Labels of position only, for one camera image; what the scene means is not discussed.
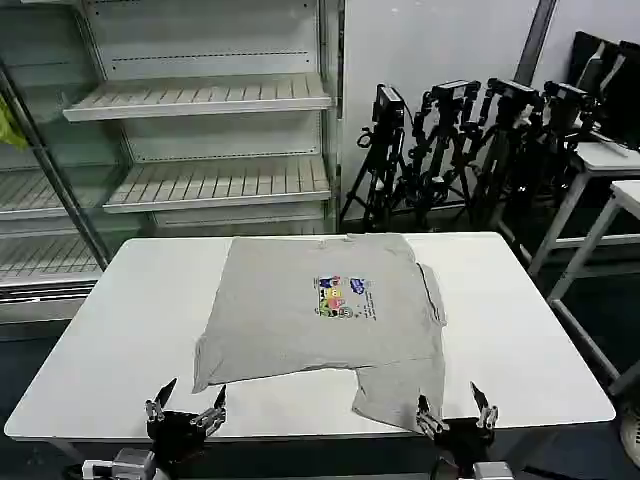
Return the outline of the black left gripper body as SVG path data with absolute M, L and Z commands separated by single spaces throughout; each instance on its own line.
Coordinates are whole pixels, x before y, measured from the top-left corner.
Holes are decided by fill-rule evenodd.
M 168 411 L 151 413 L 146 422 L 158 465 L 177 465 L 202 451 L 213 410 L 200 414 Z

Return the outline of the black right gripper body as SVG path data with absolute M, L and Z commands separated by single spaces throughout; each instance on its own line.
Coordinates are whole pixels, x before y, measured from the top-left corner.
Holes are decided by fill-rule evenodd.
M 451 419 L 434 435 L 435 445 L 449 452 L 456 466 L 488 462 L 494 439 L 494 429 L 479 426 L 475 418 Z

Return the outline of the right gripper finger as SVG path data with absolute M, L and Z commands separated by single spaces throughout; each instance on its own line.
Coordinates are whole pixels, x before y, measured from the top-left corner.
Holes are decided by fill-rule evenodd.
M 431 440 L 435 440 L 449 429 L 449 426 L 432 411 L 431 404 L 424 394 L 418 397 L 416 425 L 421 433 Z
M 479 410 L 476 425 L 480 429 L 493 430 L 496 426 L 499 410 L 496 405 L 491 405 L 483 391 L 474 382 L 470 383 L 472 394 Z

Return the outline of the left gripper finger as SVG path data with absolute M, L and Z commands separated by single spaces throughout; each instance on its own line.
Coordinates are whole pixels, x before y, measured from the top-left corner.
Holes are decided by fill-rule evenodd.
M 226 385 L 220 389 L 213 406 L 193 419 L 193 425 L 202 431 L 217 431 L 226 421 Z
M 168 402 L 175 385 L 177 378 L 173 378 L 168 384 L 164 385 L 154 399 L 147 400 L 145 402 L 145 412 L 147 415 L 148 423 L 155 423 L 163 421 L 165 418 L 164 407 Z

